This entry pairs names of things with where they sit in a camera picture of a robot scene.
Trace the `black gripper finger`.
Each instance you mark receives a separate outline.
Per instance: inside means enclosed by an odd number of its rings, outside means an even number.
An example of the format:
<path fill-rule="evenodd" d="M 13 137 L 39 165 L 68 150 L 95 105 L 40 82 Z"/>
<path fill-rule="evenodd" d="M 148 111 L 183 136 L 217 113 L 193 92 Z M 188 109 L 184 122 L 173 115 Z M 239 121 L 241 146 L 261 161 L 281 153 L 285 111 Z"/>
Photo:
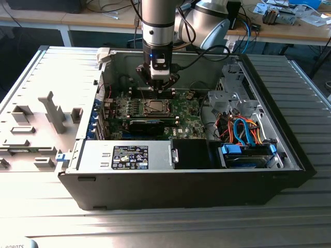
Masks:
<path fill-rule="evenodd" d="M 146 69 L 143 65 L 139 65 L 136 67 L 136 72 L 148 87 L 152 90 L 158 91 L 158 81 L 152 79 L 149 69 Z"/>
<path fill-rule="evenodd" d="M 171 73 L 167 80 L 163 80 L 160 83 L 158 92 L 161 93 L 169 88 L 171 88 L 179 80 L 180 75 L 178 73 Z"/>

